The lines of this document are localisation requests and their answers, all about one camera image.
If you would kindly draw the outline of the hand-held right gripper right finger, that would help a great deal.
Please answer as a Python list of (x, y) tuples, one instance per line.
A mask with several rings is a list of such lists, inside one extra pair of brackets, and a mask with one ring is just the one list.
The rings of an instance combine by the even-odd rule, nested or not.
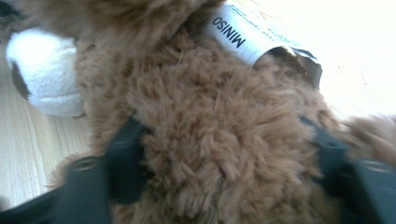
[(314, 130), (311, 144), (318, 150), (318, 168), (322, 174), (317, 182), (329, 195), (341, 197), (344, 194), (341, 173), (347, 166), (348, 146), (314, 121), (306, 117), (300, 117), (300, 121)]

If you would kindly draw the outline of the brown teddy bear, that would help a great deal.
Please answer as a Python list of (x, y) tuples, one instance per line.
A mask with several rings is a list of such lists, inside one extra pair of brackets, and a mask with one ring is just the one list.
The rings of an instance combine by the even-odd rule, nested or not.
[[(52, 221), (79, 224), (396, 224), (396, 116), (339, 121), (290, 53), (245, 63), (204, 28), (225, 0), (6, 0), (70, 37), (92, 131), (89, 159), (53, 177)], [(138, 202), (110, 199), (106, 152), (130, 118), (147, 128)], [(344, 194), (317, 182), (306, 117), (348, 146)]]

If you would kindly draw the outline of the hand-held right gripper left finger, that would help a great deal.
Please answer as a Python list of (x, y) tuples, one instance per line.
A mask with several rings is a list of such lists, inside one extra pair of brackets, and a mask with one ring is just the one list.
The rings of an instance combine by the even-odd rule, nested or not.
[(109, 194), (115, 203), (138, 202), (147, 185), (150, 173), (142, 164), (144, 149), (141, 143), (146, 132), (143, 124), (130, 117), (107, 147)]

